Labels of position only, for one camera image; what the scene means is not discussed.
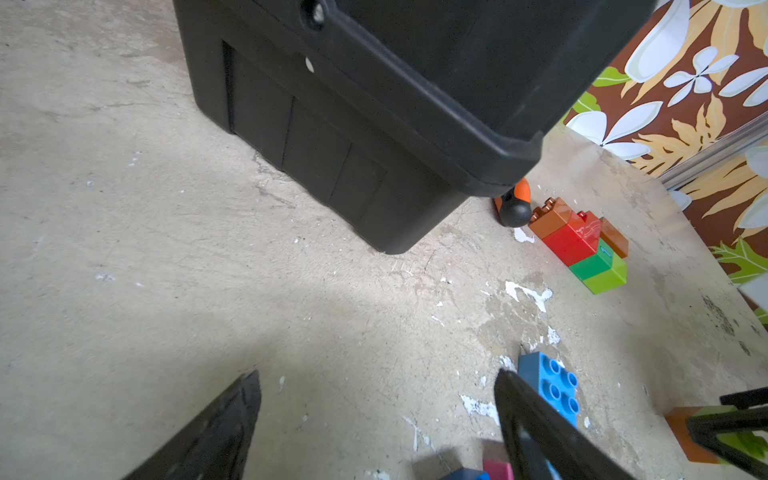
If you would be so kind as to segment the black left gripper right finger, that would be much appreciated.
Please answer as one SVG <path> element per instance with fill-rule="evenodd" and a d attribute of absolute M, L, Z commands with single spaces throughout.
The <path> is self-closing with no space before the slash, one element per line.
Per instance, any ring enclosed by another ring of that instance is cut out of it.
<path fill-rule="evenodd" d="M 516 479 L 630 479 L 632 476 L 580 433 L 517 373 L 501 369 L 495 405 Z"/>

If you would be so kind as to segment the dark blue lego brick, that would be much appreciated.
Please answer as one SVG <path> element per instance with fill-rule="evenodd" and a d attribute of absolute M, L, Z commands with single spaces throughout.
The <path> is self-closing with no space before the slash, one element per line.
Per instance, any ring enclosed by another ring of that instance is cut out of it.
<path fill-rule="evenodd" d="M 489 480 L 489 479 L 490 477 L 486 472 L 482 470 L 467 468 L 467 467 L 459 468 L 440 478 L 440 480 Z"/>

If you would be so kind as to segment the orange lego brick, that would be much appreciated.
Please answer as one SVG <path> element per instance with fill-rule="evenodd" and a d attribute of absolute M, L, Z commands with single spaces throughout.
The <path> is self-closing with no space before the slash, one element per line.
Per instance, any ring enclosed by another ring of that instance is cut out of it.
<path fill-rule="evenodd" d="M 617 254 L 625 259 L 629 255 L 628 239 L 605 217 L 600 218 L 601 239 Z"/>
<path fill-rule="evenodd" d="M 529 227 L 540 239 L 545 239 L 567 225 L 571 214 L 571 207 L 562 198 L 550 197 L 533 210 Z"/>
<path fill-rule="evenodd" d="M 715 454 L 692 440 L 686 424 L 689 418 L 697 414 L 705 415 L 715 412 L 715 407 L 675 407 L 664 415 L 670 430 L 690 462 L 712 465 L 719 463 L 718 457 Z"/>

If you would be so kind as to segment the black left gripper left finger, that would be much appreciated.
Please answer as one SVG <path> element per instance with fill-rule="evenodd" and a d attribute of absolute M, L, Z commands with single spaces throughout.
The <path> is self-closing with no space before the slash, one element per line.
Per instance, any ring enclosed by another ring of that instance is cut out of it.
<path fill-rule="evenodd" d="M 128 479 L 241 479 L 261 407 L 259 372 L 241 375 Z"/>

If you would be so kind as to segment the light blue long lego brick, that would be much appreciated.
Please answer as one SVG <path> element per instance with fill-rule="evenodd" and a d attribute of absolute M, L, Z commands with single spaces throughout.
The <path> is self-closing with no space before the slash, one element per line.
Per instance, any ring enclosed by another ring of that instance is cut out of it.
<path fill-rule="evenodd" d="M 533 352 L 519 357 L 518 374 L 570 424 L 578 427 L 579 381 L 573 372 L 544 353 Z"/>

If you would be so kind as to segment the red long lego brick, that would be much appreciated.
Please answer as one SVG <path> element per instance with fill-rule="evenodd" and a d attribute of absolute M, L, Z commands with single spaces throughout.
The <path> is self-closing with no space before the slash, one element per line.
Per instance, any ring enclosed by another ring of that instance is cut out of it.
<path fill-rule="evenodd" d="M 567 223 L 543 239 L 568 267 L 594 255 L 598 249 L 600 220 L 591 211 L 572 212 Z"/>

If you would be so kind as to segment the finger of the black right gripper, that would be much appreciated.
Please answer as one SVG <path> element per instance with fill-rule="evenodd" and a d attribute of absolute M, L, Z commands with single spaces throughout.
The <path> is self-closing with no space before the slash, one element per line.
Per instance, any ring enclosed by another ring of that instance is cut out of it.
<path fill-rule="evenodd" d="M 767 478 L 767 407 L 705 408 L 686 421 L 692 441 L 755 479 Z"/>
<path fill-rule="evenodd" d="M 768 387 L 761 387 L 723 395 L 719 398 L 719 401 L 721 405 L 734 406 L 738 410 L 745 410 L 752 407 L 767 405 Z"/>

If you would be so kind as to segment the dark green lego brick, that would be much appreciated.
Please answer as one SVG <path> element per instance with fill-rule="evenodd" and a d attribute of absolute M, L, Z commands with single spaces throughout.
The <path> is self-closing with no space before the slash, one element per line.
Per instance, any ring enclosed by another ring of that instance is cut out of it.
<path fill-rule="evenodd" d="M 595 253 L 571 265 L 569 269 L 579 280 L 587 280 L 612 268 L 614 252 L 602 239 Z"/>

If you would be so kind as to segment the lime green lego brick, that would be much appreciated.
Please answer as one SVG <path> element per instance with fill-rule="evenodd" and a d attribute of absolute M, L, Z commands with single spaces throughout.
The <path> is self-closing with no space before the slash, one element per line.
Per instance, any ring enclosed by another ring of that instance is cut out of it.
<path fill-rule="evenodd" d="M 707 406 L 698 410 L 695 416 L 730 413 L 736 410 L 737 408 L 734 406 Z M 764 436 L 756 435 L 750 431 L 740 431 L 717 434 L 716 438 L 719 442 L 733 447 L 758 461 L 767 461 L 767 440 Z"/>

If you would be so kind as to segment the pink small lego brick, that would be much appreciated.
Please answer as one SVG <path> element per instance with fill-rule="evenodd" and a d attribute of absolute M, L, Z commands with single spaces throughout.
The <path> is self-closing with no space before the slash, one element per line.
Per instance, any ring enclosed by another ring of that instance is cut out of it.
<path fill-rule="evenodd" d="M 484 459 L 483 471 L 490 480 L 514 480 L 512 466 L 507 462 Z"/>

